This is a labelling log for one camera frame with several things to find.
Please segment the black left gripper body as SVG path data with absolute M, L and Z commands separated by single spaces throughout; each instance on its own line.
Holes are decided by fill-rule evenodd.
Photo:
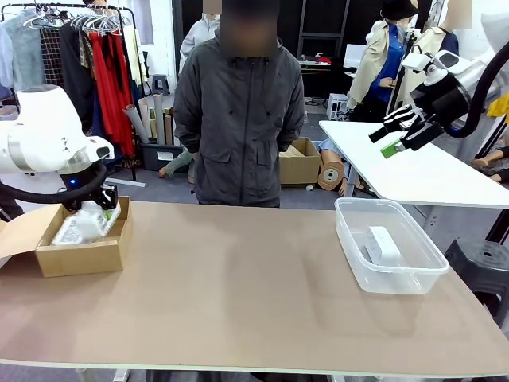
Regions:
M 73 190 L 70 196 L 71 201 L 94 201 L 94 202 L 105 202 L 107 196 L 104 193 L 104 184 L 99 184 L 93 187 L 92 185 L 86 185 L 79 189 Z

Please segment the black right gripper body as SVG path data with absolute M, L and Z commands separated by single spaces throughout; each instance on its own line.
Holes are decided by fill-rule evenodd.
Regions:
M 468 94 L 457 83 L 420 84 L 410 96 L 427 117 L 446 126 L 468 113 Z

